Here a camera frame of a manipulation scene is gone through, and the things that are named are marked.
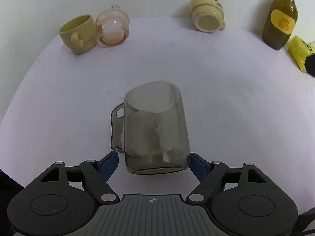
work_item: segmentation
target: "cup handle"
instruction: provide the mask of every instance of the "cup handle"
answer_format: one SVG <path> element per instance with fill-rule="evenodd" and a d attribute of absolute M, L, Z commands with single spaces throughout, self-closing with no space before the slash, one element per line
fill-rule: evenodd
<path fill-rule="evenodd" d="M 78 32 L 74 32 L 72 35 L 71 35 L 71 42 L 73 44 L 73 47 L 76 49 L 76 50 L 80 50 L 83 48 L 83 41 L 82 40 L 79 40 L 78 38 Z"/>
<path fill-rule="evenodd" d="M 226 28 L 226 24 L 225 24 L 225 22 L 223 21 L 223 24 L 222 24 L 220 30 L 223 30 L 223 29 L 225 29 L 225 28 Z"/>
<path fill-rule="evenodd" d="M 121 133 L 122 125 L 124 121 L 124 116 L 118 118 L 117 111 L 125 106 L 125 103 L 122 103 L 114 108 L 111 112 L 111 149 L 119 153 L 124 153 L 121 143 Z"/>

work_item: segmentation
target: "yellow label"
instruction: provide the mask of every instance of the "yellow label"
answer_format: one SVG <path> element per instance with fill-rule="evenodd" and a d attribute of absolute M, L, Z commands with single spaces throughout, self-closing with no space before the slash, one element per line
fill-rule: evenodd
<path fill-rule="evenodd" d="M 295 27 L 295 20 L 280 10 L 274 10 L 271 13 L 271 23 L 285 34 L 292 34 Z"/>

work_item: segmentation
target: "yellow package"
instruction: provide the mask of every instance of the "yellow package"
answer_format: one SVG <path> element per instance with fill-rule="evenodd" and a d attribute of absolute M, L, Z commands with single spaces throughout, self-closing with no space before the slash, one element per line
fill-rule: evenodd
<path fill-rule="evenodd" d="M 307 73 L 305 68 L 305 60 L 307 57 L 315 54 L 315 48 L 309 46 L 297 35 L 289 43 L 288 51 L 296 61 L 302 72 Z"/>

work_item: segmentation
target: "white table surface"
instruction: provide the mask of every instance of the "white table surface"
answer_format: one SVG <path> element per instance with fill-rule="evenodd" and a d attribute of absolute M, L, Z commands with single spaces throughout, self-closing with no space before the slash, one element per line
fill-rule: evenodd
<path fill-rule="evenodd" d="M 315 206 L 315 80 L 256 34 L 231 27 L 204 34 L 188 19 L 131 19 L 124 43 L 80 56 L 56 36 L 3 119 L 0 168 L 26 186 L 53 162 L 101 159 L 111 151 L 112 109 L 128 90 L 154 80 L 181 90 L 192 152 L 230 167 L 252 162 L 299 213 Z M 186 197 L 198 184 L 190 170 L 132 175 L 119 159 L 108 181 L 119 196 Z"/>

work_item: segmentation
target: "glass bottle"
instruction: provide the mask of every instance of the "glass bottle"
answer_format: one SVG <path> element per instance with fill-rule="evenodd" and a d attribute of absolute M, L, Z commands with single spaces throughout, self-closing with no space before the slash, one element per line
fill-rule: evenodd
<path fill-rule="evenodd" d="M 273 0 L 263 31 L 264 42 L 280 50 L 289 40 L 298 12 L 294 0 Z"/>

